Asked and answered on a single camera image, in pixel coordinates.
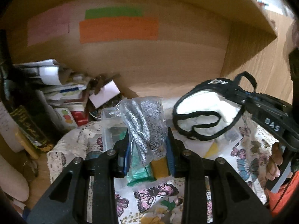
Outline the person's right hand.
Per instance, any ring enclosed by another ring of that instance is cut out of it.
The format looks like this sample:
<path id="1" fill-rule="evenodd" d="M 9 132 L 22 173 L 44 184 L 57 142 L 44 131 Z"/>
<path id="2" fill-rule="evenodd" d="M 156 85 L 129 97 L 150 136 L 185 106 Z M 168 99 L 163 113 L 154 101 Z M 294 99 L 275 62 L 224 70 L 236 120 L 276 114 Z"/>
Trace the person's right hand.
<path id="1" fill-rule="evenodd" d="M 280 176 L 280 166 L 283 162 L 282 152 L 280 149 L 280 143 L 276 142 L 272 145 L 272 154 L 266 165 L 266 178 L 267 180 L 273 181 L 275 178 Z"/>

